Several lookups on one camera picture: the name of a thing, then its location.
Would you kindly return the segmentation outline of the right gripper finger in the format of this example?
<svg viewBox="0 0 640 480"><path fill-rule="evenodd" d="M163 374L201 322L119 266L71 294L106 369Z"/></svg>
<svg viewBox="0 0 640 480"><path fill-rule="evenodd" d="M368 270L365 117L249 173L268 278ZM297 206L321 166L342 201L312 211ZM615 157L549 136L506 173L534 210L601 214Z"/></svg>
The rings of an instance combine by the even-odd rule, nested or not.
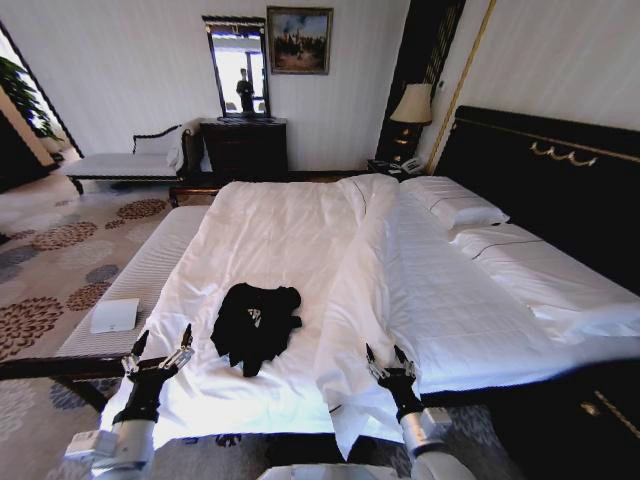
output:
<svg viewBox="0 0 640 480"><path fill-rule="evenodd" d="M383 378L384 377L384 370L376 362L376 358L375 358L375 355L374 355L374 352L373 352L372 348L369 346L368 343L365 344L365 347L366 347L367 367L368 367L369 372L371 373L371 375L375 379Z"/></svg>
<svg viewBox="0 0 640 480"><path fill-rule="evenodd" d="M416 372L414 362L406 356L405 352L398 345L394 346L394 353L400 375L415 380Z"/></svg>

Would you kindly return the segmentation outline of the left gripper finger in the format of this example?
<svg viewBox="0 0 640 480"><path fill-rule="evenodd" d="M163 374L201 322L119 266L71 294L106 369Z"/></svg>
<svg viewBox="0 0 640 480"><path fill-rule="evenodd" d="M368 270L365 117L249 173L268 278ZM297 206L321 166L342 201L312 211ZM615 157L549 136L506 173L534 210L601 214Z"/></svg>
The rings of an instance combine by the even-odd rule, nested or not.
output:
<svg viewBox="0 0 640 480"><path fill-rule="evenodd" d="M173 368L180 370L189 362L194 350L192 348L193 334L191 324L188 324L182 336L178 349L168 357L166 357L159 365L161 370L171 370Z"/></svg>
<svg viewBox="0 0 640 480"><path fill-rule="evenodd" d="M121 365L125 374L134 374L139 370L138 364L144 352L149 331L145 330L134 342L131 351L121 358Z"/></svg>

